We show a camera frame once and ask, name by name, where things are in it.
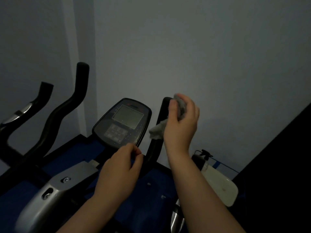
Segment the cloth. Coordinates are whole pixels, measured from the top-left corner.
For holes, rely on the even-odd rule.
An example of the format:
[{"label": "cloth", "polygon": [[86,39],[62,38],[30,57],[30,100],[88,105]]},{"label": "cloth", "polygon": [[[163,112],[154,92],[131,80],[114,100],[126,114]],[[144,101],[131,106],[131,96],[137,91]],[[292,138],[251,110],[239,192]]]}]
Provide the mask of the cloth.
[{"label": "cloth", "polygon": [[[177,94],[174,95],[174,100],[176,100],[178,104],[177,120],[180,121],[185,117],[185,113],[187,112],[186,104],[179,96],[177,96]],[[161,121],[158,125],[151,128],[149,130],[150,139],[163,139],[166,123],[167,119]]]}]

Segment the forearm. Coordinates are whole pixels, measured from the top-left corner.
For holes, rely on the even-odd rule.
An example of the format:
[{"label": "forearm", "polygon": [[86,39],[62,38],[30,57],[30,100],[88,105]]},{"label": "forearm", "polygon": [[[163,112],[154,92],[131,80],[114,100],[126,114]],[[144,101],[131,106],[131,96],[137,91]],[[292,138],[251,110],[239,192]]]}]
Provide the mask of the forearm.
[{"label": "forearm", "polygon": [[83,206],[57,231],[57,233],[97,233],[112,218],[117,206],[94,197]]},{"label": "forearm", "polygon": [[188,154],[169,154],[177,194],[191,233],[244,232]]}]

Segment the right hand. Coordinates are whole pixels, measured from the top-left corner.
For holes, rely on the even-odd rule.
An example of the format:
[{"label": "right hand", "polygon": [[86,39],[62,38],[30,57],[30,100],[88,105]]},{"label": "right hand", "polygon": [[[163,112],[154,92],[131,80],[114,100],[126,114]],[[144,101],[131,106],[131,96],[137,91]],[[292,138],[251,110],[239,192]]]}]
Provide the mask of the right hand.
[{"label": "right hand", "polygon": [[189,154],[190,142],[196,132],[200,108],[187,96],[177,94],[187,105],[185,117],[177,120],[178,103],[169,102],[169,118],[164,130],[164,144],[168,156],[174,154]]}]

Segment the display screen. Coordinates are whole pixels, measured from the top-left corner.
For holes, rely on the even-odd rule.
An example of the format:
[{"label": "display screen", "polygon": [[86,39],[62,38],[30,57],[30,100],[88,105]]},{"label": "display screen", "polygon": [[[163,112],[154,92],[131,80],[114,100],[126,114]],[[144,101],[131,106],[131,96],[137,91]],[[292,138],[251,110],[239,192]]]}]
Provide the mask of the display screen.
[{"label": "display screen", "polygon": [[122,105],[112,119],[130,127],[131,129],[135,129],[143,116],[144,114]]}]

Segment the white wall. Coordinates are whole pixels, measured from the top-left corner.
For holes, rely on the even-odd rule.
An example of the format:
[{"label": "white wall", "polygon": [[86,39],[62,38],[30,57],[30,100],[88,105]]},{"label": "white wall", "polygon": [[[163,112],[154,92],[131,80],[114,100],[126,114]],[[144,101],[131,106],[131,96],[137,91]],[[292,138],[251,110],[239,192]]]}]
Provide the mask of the white wall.
[{"label": "white wall", "polygon": [[[98,118],[129,97],[152,109],[151,128],[163,97],[187,94],[201,108],[191,150],[241,170],[311,102],[310,0],[94,0],[94,10]],[[168,165],[164,149],[158,161]]]},{"label": "white wall", "polygon": [[[48,115],[74,90],[62,2],[2,0],[0,29],[0,121],[33,100],[41,81],[54,84],[48,104],[9,139],[24,154],[38,141]],[[63,119],[50,151],[79,133],[74,110]]]}]

